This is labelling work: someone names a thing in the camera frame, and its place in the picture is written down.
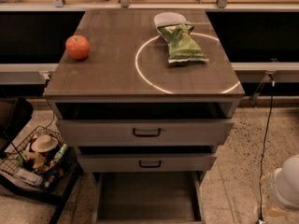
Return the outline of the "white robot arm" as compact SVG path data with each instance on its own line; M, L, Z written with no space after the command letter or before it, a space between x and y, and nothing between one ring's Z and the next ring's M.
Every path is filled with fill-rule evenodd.
M281 167L262 176L267 200L263 214L286 217L299 212L299 155L285 160Z

